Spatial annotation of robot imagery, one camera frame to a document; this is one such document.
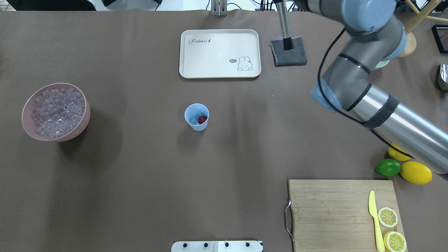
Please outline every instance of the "cutting board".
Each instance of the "cutting board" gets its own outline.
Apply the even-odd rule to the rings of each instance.
[[[381,233],[395,230],[406,238],[392,181],[291,179],[294,251],[377,251],[373,218],[368,209],[371,190],[375,191],[377,210],[390,207],[398,215],[395,227],[380,224]]]

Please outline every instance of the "bunny drawing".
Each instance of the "bunny drawing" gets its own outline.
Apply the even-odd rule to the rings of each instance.
[[[252,62],[249,57],[240,57],[240,62],[238,63],[238,71],[252,71]]]

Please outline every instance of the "gray cloth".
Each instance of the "gray cloth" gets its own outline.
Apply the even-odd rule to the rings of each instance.
[[[307,59],[302,37],[293,38],[292,41],[294,48],[285,51],[283,49],[283,39],[271,40],[275,66],[306,65]]]

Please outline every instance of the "yellow knife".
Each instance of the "yellow knife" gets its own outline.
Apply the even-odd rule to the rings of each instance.
[[[370,191],[369,194],[369,213],[373,217],[375,223],[375,240],[376,250],[378,252],[384,252],[383,236],[381,235],[381,229],[379,228],[378,213],[376,212],[375,192]]]

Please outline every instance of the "wooden stand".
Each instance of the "wooden stand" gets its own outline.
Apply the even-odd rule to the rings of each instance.
[[[431,17],[428,16],[429,13],[431,13],[435,7],[437,7],[440,2],[442,0],[432,0],[431,2],[428,3],[428,5],[423,8],[422,11],[419,11],[414,4],[411,2],[411,0],[406,0],[406,3],[409,5],[409,7],[412,8],[412,10],[417,14],[417,16],[415,17],[415,19],[405,28],[405,32],[407,34],[407,39],[408,42],[406,44],[405,49],[403,50],[403,52],[398,55],[399,57],[406,57],[411,55],[414,51],[415,48],[417,47],[417,40],[415,39],[414,34],[412,34],[412,30],[424,19],[424,18],[428,18],[431,20],[436,20],[436,21],[440,21],[440,22],[448,22],[448,19],[445,18],[439,18],[439,17]]]

